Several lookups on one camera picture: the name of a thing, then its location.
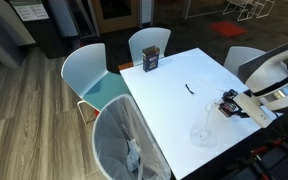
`trash can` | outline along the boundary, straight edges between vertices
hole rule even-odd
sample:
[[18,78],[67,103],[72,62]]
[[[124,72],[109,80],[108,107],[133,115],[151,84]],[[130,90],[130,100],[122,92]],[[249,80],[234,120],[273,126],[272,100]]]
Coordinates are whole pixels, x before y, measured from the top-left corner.
[[133,98],[121,95],[102,109],[92,136],[93,154],[108,179],[170,179],[171,170]]

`red object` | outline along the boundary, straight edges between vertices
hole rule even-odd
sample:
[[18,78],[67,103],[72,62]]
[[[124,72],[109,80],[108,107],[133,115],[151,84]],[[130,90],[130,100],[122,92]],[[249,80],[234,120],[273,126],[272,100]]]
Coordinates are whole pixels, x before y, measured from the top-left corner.
[[254,155],[257,155],[257,154],[260,154],[260,153],[264,153],[264,152],[267,152],[267,147],[266,146],[261,146],[259,148],[256,148],[254,150],[251,151],[252,154]]
[[266,174],[262,174],[262,179],[263,180],[269,180],[269,178],[266,176]]
[[95,111],[95,116],[97,117],[97,115],[100,113],[98,110],[94,109]]
[[278,146],[278,145],[282,144],[282,142],[283,142],[282,139],[279,138],[279,139],[274,140],[272,144],[274,146]]
[[228,21],[213,23],[209,26],[213,30],[221,33],[222,35],[226,37],[232,37],[232,36],[246,33],[245,29],[238,27],[235,24],[228,22]]

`table top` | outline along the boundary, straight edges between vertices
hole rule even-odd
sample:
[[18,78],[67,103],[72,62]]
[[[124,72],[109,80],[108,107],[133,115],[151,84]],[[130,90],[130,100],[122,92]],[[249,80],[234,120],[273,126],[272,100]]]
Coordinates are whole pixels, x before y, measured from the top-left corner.
[[[260,128],[250,118],[226,118],[218,110],[215,102],[225,91],[248,88],[198,48],[160,59],[155,70],[144,72],[140,65],[121,74],[177,179]],[[215,140],[207,147],[196,146],[191,129],[206,126]]]

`chair seat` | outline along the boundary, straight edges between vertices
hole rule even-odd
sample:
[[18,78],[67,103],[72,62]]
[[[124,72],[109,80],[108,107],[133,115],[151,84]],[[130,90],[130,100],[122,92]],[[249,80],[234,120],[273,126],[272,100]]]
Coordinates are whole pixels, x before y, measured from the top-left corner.
[[118,74],[108,72],[82,99],[98,111],[101,111],[108,102],[121,94],[131,95],[124,79]]

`floor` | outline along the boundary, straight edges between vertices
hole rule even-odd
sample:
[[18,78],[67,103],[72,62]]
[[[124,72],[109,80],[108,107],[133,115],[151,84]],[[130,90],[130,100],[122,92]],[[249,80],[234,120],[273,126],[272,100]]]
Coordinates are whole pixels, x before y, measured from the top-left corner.
[[[154,26],[172,31],[166,56],[199,47],[223,64],[231,46],[268,51],[288,42],[287,1],[277,0],[268,17],[241,22],[235,13],[183,20],[183,0],[155,2]],[[247,33],[227,38],[209,29],[224,20]],[[130,61],[127,41],[137,30],[102,35],[112,72]],[[0,66],[0,179],[104,179],[92,154],[93,123],[85,125],[78,113],[79,98],[60,76],[63,62],[34,48],[19,69]],[[94,119],[91,108],[83,110]]]
[[105,179],[92,154],[93,123],[81,119],[63,62],[35,48],[19,69],[0,66],[0,179]]

